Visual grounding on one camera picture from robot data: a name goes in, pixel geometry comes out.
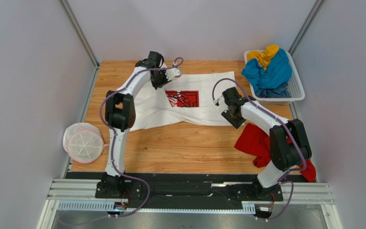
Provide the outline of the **white Coca-Cola print t-shirt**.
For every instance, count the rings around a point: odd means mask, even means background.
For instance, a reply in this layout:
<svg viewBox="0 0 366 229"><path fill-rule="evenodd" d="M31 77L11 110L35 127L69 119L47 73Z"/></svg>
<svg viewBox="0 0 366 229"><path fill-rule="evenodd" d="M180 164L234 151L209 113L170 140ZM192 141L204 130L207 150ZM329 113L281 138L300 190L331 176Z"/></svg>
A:
<svg viewBox="0 0 366 229"><path fill-rule="evenodd" d="M235 87L233 71L209 74L183 74L162 88L147 82L134 97L136 120L131 131L150 129L180 122L204 126L227 126L221 113L225 104L216 106L226 89Z"/></svg>

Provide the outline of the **white mesh laundry bag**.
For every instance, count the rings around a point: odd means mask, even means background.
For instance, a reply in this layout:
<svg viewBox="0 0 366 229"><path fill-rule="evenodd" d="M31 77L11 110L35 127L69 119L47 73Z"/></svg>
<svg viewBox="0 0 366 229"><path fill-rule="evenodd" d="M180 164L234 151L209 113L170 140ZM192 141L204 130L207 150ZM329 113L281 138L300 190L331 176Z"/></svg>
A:
<svg viewBox="0 0 366 229"><path fill-rule="evenodd" d="M67 127L62 144L69 157L81 164L96 161L108 147L99 128L89 123L75 123Z"/></svg>

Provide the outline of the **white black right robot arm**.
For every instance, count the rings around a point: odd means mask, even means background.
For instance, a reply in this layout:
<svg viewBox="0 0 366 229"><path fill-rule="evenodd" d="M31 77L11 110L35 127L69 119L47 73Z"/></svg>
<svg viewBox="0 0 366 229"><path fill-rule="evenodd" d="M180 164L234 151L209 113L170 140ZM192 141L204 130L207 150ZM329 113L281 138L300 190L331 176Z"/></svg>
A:
<svg viewBox="0 0 366 229"><path fill-rule="evenodd" d="M249 96L242 97L236 87L223 91L227 108L221 113L232 126L239 128L246 120L269 136L271 161L252 183L252 192L263 198L292 171L303 171L312 152L304 124L299 119L278 116Z"/></svg>

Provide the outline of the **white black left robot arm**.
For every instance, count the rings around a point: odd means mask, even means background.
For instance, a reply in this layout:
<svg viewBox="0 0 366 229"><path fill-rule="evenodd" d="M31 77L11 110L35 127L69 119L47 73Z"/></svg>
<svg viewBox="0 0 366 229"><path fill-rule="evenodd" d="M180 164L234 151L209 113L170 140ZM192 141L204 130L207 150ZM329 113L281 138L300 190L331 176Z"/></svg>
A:
<svg viewBox="0 0 366 229"><path fill-rule="evenodd" d="M128 134L135 124L135 97L150 83L154 89L162 88L181 76L177 58L172 66L164 63L164 57L151 51L147 58L135 64L131 76L114 91L108 91L99 108L102 122L109 128L109 154L105 171L96 188L96 198L121 198L126 192L125 150Z"/></svg>

